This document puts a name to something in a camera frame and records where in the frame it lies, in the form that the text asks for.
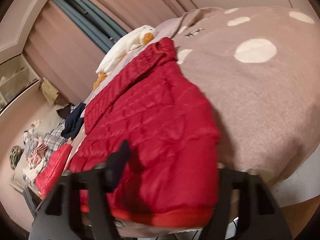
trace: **bedsheet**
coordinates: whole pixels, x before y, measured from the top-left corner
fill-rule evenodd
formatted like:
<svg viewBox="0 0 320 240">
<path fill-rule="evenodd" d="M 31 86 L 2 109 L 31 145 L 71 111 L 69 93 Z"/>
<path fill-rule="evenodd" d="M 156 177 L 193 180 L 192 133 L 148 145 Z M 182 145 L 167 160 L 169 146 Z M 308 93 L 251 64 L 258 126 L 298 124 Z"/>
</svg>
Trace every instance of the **bedsheet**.
<svg viewBox="0 0 320 240">
<path fill-rule="evenodd" d="M 202 8 L 174 36 L 182 73 L 216 110 L 219 162 L 289 177 L 320 142 L 320 25 L 297 10 Z"/>
<path fill-rule="evenodd" d="M 79 134 L 76 136 L 76 138 L 72 141 L 71 145 L 72 145 L 72 150 L 68 156 L 68 159 L 67 159 L 67 162 L 66 162 L 66 165 L 64 166 L 64 169 L 65 170 L 67 168 L 67 165 L 70 161 L 70 159 L 73 157 L 73 155 L 76 154 L 76 152 L 79 150 L 79 147 L 81 146 L 81 143 L 83 142 L 84 138 L 86 137 L 86 134 L 85 134 L 85 130 L 84 130 L 84 124 L 82 125 L 81 129 L 80 129 L 80 132 Z"/>
</svg>

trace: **white shelf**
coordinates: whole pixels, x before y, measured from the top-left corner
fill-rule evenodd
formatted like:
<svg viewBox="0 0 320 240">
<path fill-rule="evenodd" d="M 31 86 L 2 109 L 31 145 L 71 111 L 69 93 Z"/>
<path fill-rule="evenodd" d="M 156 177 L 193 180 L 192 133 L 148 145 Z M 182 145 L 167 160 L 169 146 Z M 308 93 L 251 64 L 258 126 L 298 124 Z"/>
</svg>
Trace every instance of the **white shelf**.
<svg viewBox="0 0 320 240">
<path fill-rule="evenodd" d="M 0 100 L 6 107 L 8 103 L 27 89 L 28 85 L 40 80 L 23 55 L 18 55 L 0 65 L 0 79 L 3 76 L 6 81 L 0 85 Z"/>
<path fill-rule="evenodd" d="M 24 90 L 20 95 L 18 95 L 12 102 L 10 102 L 7 107 L 0 112 L 0 129 L 2 127 L 2 123 L 9 118 L 13 118 L 12 116 L 15 111 L 21 107 L 30 99 L 30 97 L 34 96 L 40 87 L 41 80 L 37 81 L 26 90 Z"/>
</svg>

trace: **red fabric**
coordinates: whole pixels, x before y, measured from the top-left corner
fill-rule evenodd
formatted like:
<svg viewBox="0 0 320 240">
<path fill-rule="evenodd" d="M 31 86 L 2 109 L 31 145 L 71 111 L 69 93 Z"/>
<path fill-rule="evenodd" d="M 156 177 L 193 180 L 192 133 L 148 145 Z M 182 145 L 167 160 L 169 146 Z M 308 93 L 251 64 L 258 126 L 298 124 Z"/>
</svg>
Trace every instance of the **red fabric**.
<svg viewBox="0 0 320 240">
<path fill-rule="evenodd" d="M 162 227 L 209 221 L 217 203 L 219 132 L 211 104 L 183 77 L 171 39 L 134 58 L 85 113 L 87 137 L 68 169 L 93 168 L 124 139 L 133 150 L 118 188 L 107 195 L 114 217 Z M 87 192 L 80 197 L 88 211 Z"/>
<path fill-rule="evenodd" d="M 43 197 L 50 192 L 54 184 L 59 180 L 71 150 L 72 146 L 70 144 L 64 144 L 59 147 L 58 150 L 52 153 L 48 165 L 36 177 L 35 184 Z"/>
</svg>

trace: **pillow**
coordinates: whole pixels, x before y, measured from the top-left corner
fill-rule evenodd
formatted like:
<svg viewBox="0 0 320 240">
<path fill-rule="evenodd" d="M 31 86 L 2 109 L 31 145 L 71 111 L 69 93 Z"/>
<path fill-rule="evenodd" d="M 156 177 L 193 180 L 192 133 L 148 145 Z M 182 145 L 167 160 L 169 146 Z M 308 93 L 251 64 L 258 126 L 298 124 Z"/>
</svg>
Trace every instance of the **pillow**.
<svg viewBox="0 0 320 240">
<path fill-rule="evenodd" d="M 63 106 L 56 105 L 35 129 L 34 134 L 38 137 L 44 138 L 46 133 L 55 129 L 63 120 L 57 113 L 57 110 L 61 108 L 63 108 Z"/>
<path fill-rule="evenodd" d="M 127 33 L 121 39 L 119 39 L 115 45 L 108 51 L 105 57 L 99 64 L 96 73 L 106 73 L 108 76 L 111 72 L 116 68 L 118 63 L 124 58 L 126 54 L 128 54 L 131 50 L 136 49 L 140 44 L 140 34 L 143 30 L 150 29 L 151 32 L 155 31 L 155 29 L 149 25 L 143 25 L 135 30 Z"/>
</svg>

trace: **white duck plush toy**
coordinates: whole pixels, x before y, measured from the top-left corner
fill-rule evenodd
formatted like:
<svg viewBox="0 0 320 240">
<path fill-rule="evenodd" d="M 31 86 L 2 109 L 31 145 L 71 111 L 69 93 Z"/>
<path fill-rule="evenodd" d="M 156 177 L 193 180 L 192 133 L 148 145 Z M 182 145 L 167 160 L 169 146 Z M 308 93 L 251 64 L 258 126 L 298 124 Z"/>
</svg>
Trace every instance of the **white duck plush toy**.
<svg viewBox="0 0 320 240">
<path fill-rule="evenodd" d="M 126 34 L 108 51 L 96 70 L 96 73 L 106 73 L 110 75 L 125 55 L 148 44 L 154 39 L 156 33 L 155 28 L 149 25 L 143 25 Z"/>
</svg>

